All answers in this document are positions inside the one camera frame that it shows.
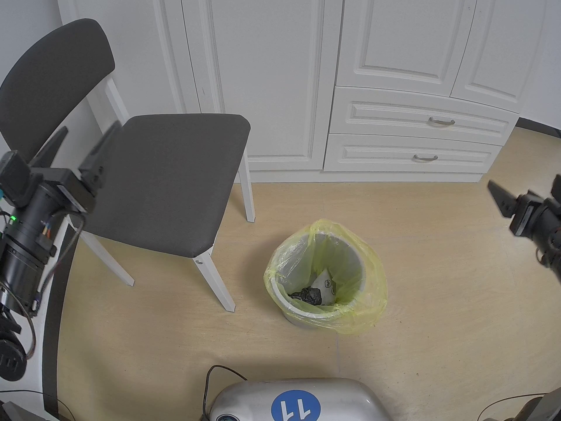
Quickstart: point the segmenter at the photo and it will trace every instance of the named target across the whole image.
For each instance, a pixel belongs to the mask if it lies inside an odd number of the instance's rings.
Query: wooden floor
[[[59,398],[79,420],[194,421],[215,363],[249,379],[358,379],[396,421],[471,421],[496,399],[557,388],[561,285],[531,242],[510,234],[486,184],[546,196],[559,172],[561,140],[515,129],[478,184],[255,184],[254,224],[236,185],[213,253],[233,314],[189,259],[103,241],[136,279],[127,287],[80,242]],[[322,217],[361,236],[384,263],[388,307],[359,336],[292,326],[264,289],[274,249]],[[235,380],[217,371],[210,397]],[[514,417],[524,401],[486,416]]]

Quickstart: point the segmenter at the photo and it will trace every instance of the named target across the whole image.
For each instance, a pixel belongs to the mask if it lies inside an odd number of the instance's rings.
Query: metal handle
[[[427,161],[427,162],[431,162],[431,161],[435,161],[438,159],[438,156],[435,154],[434,158],[422,158],[420,156],[417,156],[416,154],[413,155],[414,159],[417,159],[418,161]]]
[[[455,120],[450,120],[450,122],[449,122],[447,120],[437,120],[434,117],[430,117],[429,122],[438,123],[439,125],[453,125],[456,121]]]

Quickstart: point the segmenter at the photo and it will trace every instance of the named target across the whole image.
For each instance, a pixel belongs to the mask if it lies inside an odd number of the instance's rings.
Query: wall
[[[0,0],[0,82],[25,50],[61,24],[57,0]],[[101,137],[101,131],[87,101],[82,101],[62,124],[69,133],[53,166],[76,168]],[[7,150],[0,137],[0,155]]]
[[[548,0],[546,30],[541,61],[520,116],[561,129],[561,0]]]

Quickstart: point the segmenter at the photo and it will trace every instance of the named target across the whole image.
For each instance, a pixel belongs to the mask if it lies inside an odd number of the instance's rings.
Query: yellow plastic bag
[[[325,269],[335,284],[334,305],[315,306],[288,296],[311,285]],[[287,238],[275,250],[263,280],[289,320],[339,333],[364,332],[388,302],[382,262],[374,250],[348,229],[325,219]]]

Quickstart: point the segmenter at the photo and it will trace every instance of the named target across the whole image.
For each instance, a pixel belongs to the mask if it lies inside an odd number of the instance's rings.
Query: dark gray chair
[[[224,308],[233,312],[235,304],[210,254],[237,172],[247,219],[255,221],[245,151],[250,125],[230,114],[129,119],[110,76],[114,69],[109,42],[95,20],[61,26],[27,50],[6,76],[0,87],[0,132],[29,162],[104,81],[123,133],[82,239],[129,285],[134,280],[94,234],[193,258]]]

